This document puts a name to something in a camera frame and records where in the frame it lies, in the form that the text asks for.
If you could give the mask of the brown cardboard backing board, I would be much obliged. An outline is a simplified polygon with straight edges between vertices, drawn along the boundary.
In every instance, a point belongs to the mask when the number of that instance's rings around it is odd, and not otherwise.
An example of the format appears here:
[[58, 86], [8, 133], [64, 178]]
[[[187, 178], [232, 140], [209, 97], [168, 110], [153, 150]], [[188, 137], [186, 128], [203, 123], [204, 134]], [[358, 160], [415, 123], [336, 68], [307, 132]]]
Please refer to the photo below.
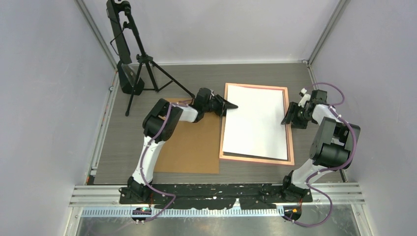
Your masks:
[[218, 174], [221, 118], [206, 113], [197, 123], [178, 122], [163, 145], [156, 173]]

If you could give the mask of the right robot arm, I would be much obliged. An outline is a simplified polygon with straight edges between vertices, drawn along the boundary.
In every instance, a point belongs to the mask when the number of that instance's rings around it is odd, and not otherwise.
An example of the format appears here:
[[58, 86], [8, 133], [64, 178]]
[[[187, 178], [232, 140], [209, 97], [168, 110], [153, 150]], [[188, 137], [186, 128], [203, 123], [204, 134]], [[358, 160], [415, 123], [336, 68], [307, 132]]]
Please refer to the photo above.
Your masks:
[[298, 169], [284, 176], [280, 197], [286, 202], [297, 202], [310, 193], [310, 185], [321, 176], [346, 169], [352, 161], [360, 127], [342, 121], [333, 106], [327, 103], [327, 92], [316, 89], [300, 91], [300, 102], [291, 102], [282, 125], [306, 129], [309, 122], [319, 125], [310, 148], [309, 158]]

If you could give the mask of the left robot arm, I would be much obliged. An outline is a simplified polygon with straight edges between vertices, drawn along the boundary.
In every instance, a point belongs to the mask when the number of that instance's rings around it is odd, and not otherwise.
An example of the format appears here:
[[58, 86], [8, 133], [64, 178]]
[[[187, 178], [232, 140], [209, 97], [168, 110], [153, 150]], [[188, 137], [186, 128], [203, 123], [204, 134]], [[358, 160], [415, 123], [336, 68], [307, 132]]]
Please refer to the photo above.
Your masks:
[[144, 143], [139, 162], [133, 174], [127, 180], [127, 186], [119, 189], [120, 204], [138, 202], [149, 203], [152, 194], [176, 198], [173, 193], [160, 191], [153, 187], [153, 174], [163, 145], [171, 138], [180, 121], [199, 122], [206, 113], [215, 113], [224, 117], [230, 109], [238, 105], [227, 101], [208, 88], [200, 88], [191, 100], [169, 102], [159, 99], [143, 121]]

